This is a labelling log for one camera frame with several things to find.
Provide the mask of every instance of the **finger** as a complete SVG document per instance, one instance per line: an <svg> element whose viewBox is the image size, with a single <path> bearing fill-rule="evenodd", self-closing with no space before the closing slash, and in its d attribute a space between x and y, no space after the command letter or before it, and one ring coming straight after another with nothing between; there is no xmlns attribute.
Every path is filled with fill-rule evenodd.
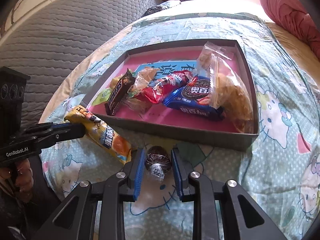
<svg viewBox="0 0 320 240"><path fill-rule="evenodd" d="M20 174L23 174L30 169L30 162L28 159L16 162L16 167L17 167L17 171Z"/></svg>
<svg viewBox="0 0 320 240"><path fill-rule="evenodd" d="M17 198L25 203L29 202L32 199L32 191L27 192L17 192Z"/></svg>
<svg viewBox="0 0 320 240"><path fill-rule="evenodd" d="M27 172L25 174L20 174L16 178L15 185L17 187L21 187L21 186L24 186L24 185L28 184L31 181L32 181L32 177L31 177L31 172L29 171L29 172Z"/></svg>
<svg viewBox="0 0 320 240"><path fill-rule="evenodd" d="M30 181L27 184L20 186L20 192L28 192L32 189L33 186L33 182Z"/></svg>
<svg viewBox="0 0 320 240"><path fill-rule="evenodd" d="M9 168L0 168L0 177L3 179L9 179L11 177L12 171Z"/></svg>

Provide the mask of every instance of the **beige bed sheet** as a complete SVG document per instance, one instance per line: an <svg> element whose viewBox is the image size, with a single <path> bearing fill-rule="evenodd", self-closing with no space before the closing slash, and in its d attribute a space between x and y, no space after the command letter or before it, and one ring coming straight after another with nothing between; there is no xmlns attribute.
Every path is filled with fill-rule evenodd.
<svg viewBox="0 0 320 240"><path fill-rule="evenodd" d="M223 8L217 8L217 1L219 4L224 4ZM262 7L259 4L252 4L252 1L237 0L237 3L228 4L228 0L195 0L195 1L186 1L183 2L180 6L176 6L175 8L167 9L150 16L144 17L152 18L159 16L171 16L178 15L183 13L201 13L207 12L208 8L212 8L209 11L211 12L224 12L224 13L236 13L243 12L241 10L243 8L249 8L249 4L251 5L248 13L257 15L258 17L267 20L267 25L274 33L280 44L285 48L285 50L289 53L289 55L295 60L298 66L305 70L317 83L318 87L320 87L320 62L317 57L313 54L310 47L305 43L299 41L296 37L288 33L283 28L277 26L275 23L270 22L270 20L266 14L264 13ZM39 122L45 122L48 116L52 113L54 109L57 108L62 101L66 100L72 92L73 86L77 80L77 78L87 70L91 63L96 60L102 59L110 49L124 36L126 36L132 28L134 23L125 27L121 32L119 32L116 36L111 38L109 41L100 46L97 50L95 50L89 57L87 57L84 61L82 61L71 73L70 75L63 81L60 87L52 96L49 101L47 107L45 108L41 119Z"/></svg>

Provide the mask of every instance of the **gray quilted fabric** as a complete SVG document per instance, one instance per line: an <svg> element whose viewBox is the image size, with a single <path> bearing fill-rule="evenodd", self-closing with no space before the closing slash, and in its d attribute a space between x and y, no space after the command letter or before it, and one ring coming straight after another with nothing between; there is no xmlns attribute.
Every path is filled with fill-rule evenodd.
<svg viewBox="0 0 320 240"><path fill-rule="evenodd" d="M95 49L161 0L57 0L0 46L0 65L30 75L22 127L37 123L53 93Z"/></svg>

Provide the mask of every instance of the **light blue blanket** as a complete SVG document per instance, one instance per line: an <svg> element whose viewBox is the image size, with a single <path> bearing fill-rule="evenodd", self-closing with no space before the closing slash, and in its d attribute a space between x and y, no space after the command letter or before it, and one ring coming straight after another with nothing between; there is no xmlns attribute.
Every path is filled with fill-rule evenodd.
<svg viewBox="0 0 320 240"><path fill-rule="evenodd" d="M77 80L71 97L48 118L62 122L105 70L128 49L184 39L237 40L244 51L256 86L260 135L246 153L191 143L178 143L180 152L209 178L238 180L288 239L300 239L320 205L319 103L315 82L285 52L259 19L233 14L184 14L136 23L101 61ZM114 127L136 146L175 142ZM87 138L43 150L48 184L63 199L81 180L102 181L121 169L118 160ZM172 175L161 185L144 178L141 195L124 207L127 239L191 239L192 203L181 203Z"/></svg>

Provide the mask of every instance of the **metal screw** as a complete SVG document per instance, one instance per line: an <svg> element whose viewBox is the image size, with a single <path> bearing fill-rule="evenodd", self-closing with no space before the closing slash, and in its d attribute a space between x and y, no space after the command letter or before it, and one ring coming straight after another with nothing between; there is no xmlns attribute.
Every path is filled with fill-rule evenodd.
<svg viewBox="0 0 320 240"><path fill-rule="evenodd" d="M80 187L87 187L89 185L89 181L83 180L80 182Z"/></svg>
<svg viewBox="0 0 320 240"><path fill-rule="evenodd" d="M228 180L228 185L230 187L235 187L235 186L237 186L237 182L235 180L231 179L231 180Z"/></svg>
<svg viewBox="0 0 320 240"><path fill-rule="evenodd" d="M123 179L125 177L125 173L124 172L118 172L116 176L119 179Z"/></svg>
<svg viewBox="0 0 320 240"><path fill-rule="evenodd" d="M200 177L200 173L197 172L197 171L193 171L193 172L191 172L191 177L193 177L193 178L199 178L199 177Z"/></svg>

